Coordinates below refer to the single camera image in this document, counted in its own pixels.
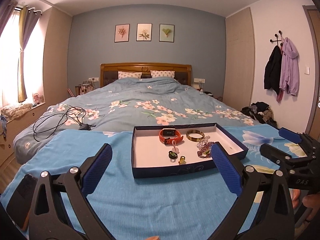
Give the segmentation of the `person right hand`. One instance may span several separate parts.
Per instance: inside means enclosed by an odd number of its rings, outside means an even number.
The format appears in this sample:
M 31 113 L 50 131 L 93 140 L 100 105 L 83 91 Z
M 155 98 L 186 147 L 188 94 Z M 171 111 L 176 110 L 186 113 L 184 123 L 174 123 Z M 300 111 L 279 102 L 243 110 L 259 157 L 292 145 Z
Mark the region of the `person right hand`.
M 292 205 L 295 209 L 299 205 L 299 197 L 301 191 L 298 189 L 293 189 L 291 193 Z M 317 212 L 319 211 L 320 207 L 320 200 L 319 200 L 319 192 L 316 194 L 310 194 L 302 199 L 302 204 L 307 207 L 311 208 L 311 212 L 306 218 L 307 221 L 312 221 L 313 218 L 316 216 Z

